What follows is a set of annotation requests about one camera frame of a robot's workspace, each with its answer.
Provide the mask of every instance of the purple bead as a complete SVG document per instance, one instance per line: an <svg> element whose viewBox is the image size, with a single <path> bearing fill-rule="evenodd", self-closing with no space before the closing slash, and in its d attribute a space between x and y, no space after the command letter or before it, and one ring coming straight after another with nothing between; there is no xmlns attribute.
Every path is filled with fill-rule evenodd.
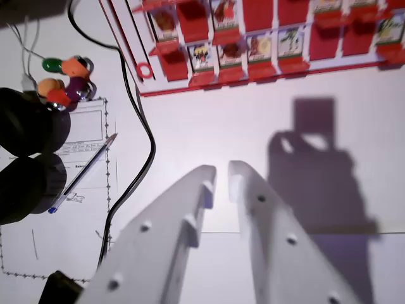
<svg viewBox="0 0 405 304"><path fill-rule="evenodd" d="M88 95L89 86L84 78L72 77L69 85L65 89L65 92L73 102L77 102Z"/></svg>

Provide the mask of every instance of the green bead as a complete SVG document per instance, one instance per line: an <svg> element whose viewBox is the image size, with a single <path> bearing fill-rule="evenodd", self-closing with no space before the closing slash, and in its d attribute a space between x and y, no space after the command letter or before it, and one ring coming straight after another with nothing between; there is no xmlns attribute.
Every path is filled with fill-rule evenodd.
<svg viewBox="0 0 405 304"><path fill-rule="evenodd" d="M45 58L42 67L50 73L62 73L62 60L59 58Z"/></svg>

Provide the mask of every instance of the black cable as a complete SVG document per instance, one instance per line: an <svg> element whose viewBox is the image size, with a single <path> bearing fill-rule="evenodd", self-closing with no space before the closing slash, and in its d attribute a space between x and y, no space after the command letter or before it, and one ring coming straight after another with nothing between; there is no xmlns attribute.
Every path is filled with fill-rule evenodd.
<svg viewBox="0 0 405 304"><path fill-rule="evenodd" d="M111 207L111 210L107 214L107 219L106 219L106 225L104 227L104 234L103 234L103 242L101 245L101 251L100 251L100 257L99 257L99 263L98 266L100 266L101 262L103 261L103 258L107 254L107 248L108 248L108 237L109 237L109 228L111 226L111 221L114 217L114 214L117 212L117 210L122 206L122 204L129 198L129 196L133 193L133 191L138 187L144 176L146 175L147 171L149 170L149 167L151 166L154 156L156 154L156 144L154 142L153 134L152 131L149 128L149 125L147 124L146 118L143 115L143 113L139 110L134 97L132 96L129 83L128 83L128 76L127 76L127 69L125 66L125 59L124 56L121 52L121 49L116 47L116 46L110 46L109 44L102 43L100 41L97 41L91 37L89 37L85 32L83 32L80 27L75 22L75 19L73 18L73 11L72 11L72 3L73 0L70 0L69 2L69 7L68 7L68 18L72 26L75 28L75 30L82 35L84 38L87 40L98 44L99 46L102 46L104 48L108 49L114 49L120 54L120 59L121 59L121 68L122 68L122 76L124 78L124 84L125 88L127 90L127 94L129 97L129 100L131 101L132 106L134 107L134 110L143 126L143 128L146 131L146 134L151 142L151 151L149 152L149 156L147 157L147 160L145 164L142 166L141 170L137 174L137 176L134 178L134 180L130 183L130 185L126 188L124 193L118 198L116 203ZM137 101L140 104L140 96L139 96L139 90L138 87L136 86L136 93L137 93Z"/></svg>

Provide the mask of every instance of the white cable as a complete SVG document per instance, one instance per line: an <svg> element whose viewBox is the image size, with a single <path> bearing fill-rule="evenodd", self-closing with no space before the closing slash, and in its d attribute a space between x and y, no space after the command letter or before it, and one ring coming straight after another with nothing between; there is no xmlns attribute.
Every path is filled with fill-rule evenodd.
<svg viewBox="0 0 405 304"><path fill-rule="evenodd" d="M39 19L37 19L37 31L35 33L35 38L34 38L34 41L32 43L31 49L28 52L27 72L28 72L28 76L31 77L31 78L32 78L32 76L31 76L31 73L30 73L30 65L31 65L32 51L34 50L35 46L37 45L38 38L39 38Z"/></svg>
<svg viewBox="0 0 405 304"><path fill-rule="evenodd" d="M15 29L14 29L10 24L8 24L8 23L6 23L6 24L7 24L7 26L11 29L11 31L12 31L13 34L14 34L14 36L17 38L18 42L20 43L21 47L22 47L24 50L26 50L28 53L33 54L34 56L36 56L36 57L38 57L38 58L45 59L45 57L41 56L40 54L38 54L38 53L36 53L36 52L34 52L34 51L31 51L31 50L27 49L27 48L23 45L23 41L22 41L21 36L15 32Z"/></svg>
<svg viewBox="0 0 405 304"><path fill-rule="evenodd" d="M24 37L23 37L23 48L21 50L21 59L23 63L23 70L24 74L27 74L27 70L25 69L25 45L27 44L27 37L28 37L28 16L25 16L24 18Z"/></svg>

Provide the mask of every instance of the game card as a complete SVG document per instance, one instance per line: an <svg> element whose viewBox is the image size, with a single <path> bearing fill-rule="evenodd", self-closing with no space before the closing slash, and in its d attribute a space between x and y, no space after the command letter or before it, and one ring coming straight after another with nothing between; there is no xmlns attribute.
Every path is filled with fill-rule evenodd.
<svg viewBox="0 0 405 304"><path fill-rule="evenodd" d="M398 43L404 34L404 17L398 14L379 22L376 44Z"/></svg>
<svg viewBox="0 0 405 304"><path fill-rule="evenodd" d="M224 46L218 46L218 58L220 68L237 67L242 64L242 48L239 43L230 43Z"/></svg>
<svg viewBox="0 0 405 304"><path fill-rule="evenodd" d="M369 6L377 4L377 0L350 0L349 4L352 8L357 6Z"/></svg>
<svg viewBox="0 0 405 304"><path fill-rule="evenodd" d="M247 36L247 62L271 60L271 37L268 34Z"/></svg>
<svg viewBox="0 0 405 304"><path fill-rule="evenodd" d="M278 31L278 57L301 56L303 42L304 32L298 27Z"/></svg>
<svg viewBox="0 0 405 304"><path fill-rule="evenodd" d="M327 11L339 10L342 6L342 0L315 0L314 13L324 13Z"/></svg>
<svg viewBox="0 0 405 304"><path fill-rule="evenodd" d="M176 15L171 6L150 11L148 14L156 41L163 42L178 37L176 29Z"/></svg>
<svg viewBox="0 0 405 304"><path fill-rule="evenodd" d="M208 43L189 46L189 56L194 73L214 69L212 48Z"/></svg>
<svg viewBox="0 0 405 304"><path fill-rule="evenodd" d="M236 0L211 0L215 30L234 29L239 26Z"/></svg>

